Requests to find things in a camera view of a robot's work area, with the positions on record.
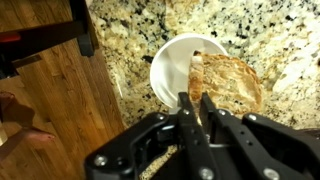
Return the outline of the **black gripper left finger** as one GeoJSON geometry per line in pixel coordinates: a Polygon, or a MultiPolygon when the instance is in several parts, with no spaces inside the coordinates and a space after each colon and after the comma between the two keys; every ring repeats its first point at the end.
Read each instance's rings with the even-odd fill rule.
{"type": "Polygon", "coordinates": [[[178,94],[178,125],[181,146],[192,180],[214,180],[215,170],[207,137],[198,124],[193,106],[186,92],[178,94]]]}

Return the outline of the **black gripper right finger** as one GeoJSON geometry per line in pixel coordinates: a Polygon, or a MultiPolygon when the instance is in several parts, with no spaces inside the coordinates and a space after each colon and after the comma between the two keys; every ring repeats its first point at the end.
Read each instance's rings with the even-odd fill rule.
{"type": "Polygon", "coordinates": [[[210,142],[227,151],[226,170],[242,180],[277,180],[276,163],[240,119],[217,109],[206,93],[202,94],[200,117],[208,117],[210,142]]]}

